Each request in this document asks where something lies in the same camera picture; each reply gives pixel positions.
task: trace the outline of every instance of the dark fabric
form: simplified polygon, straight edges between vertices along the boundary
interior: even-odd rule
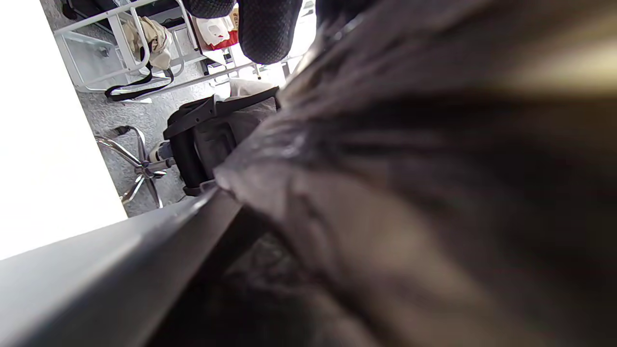
[[[182,0],[184,8],[197,18],[220,18],[228,15],[236,0]]]
[[[614,345],[617,102],[497,82],[615,9],[382,0],[355,27],[333,16],[217,182],[380,346]]]
[[[302,0],[240,2],[238,33],[244,55],[259,64],[285,58],[294,41],[301,7]]]

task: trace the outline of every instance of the clothing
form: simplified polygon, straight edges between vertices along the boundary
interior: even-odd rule
[[[140,17],[139,21],[144,30],[146,41],[151,45],[150,63],[161,70],[170,68],[172,57],[169,48],[173,44],[172,34],[161,24],[147,18]],[[139,50],[143,46],[134,21],[127,21],[122,25],[129,48],[139,59]]]

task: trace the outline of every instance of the black strap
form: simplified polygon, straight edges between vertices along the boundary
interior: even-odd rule
[[[142,47],[141,49],[139,49],[139,55],[141,56],[141,60],[144,60],[144,57],[146,56],[146,51],[144,50],[144,48]],[[165,73],[165,76],[169,77],[170,81],[169,83],[167,83],[166,85],[162,85],[162,86],[157,86],[157,87],[153,87],[153,88],[148,88],[148,89],[143,89],[143,90],[138,90],[138,91],[132,91],[130,93],[123,93],[123,94],[115,94],[112,95],[112,92],[116,89],[119,88],[124,88],[127,86],[137,86],[137,85],[143,85],[146,83],[149,83],[152,80],[152,64],[150,64],[150,62],[148,61],[148,63],[146,64],[146,68],[148,69],[148,75],[138,81],[135,81],[133,83],[129,83],[127,85],[119,85],[119,86],[113,86],[111,88],[109,88],[108,90],[105,90],[105,96],[107,96],[107,99],[111,100],[111,101],[123,101],[123,100],[129,100],[129,99],[134,99],[137,98],[138,96],[142,96],[146,93],[150,93],[151,91],[157,91],[157,90],[161,90],[163,88],[165,88],[166,86],[170,85],[173,83],[173,73],[172,73],[172,69],[169,68],[167,70],[163,70]]]

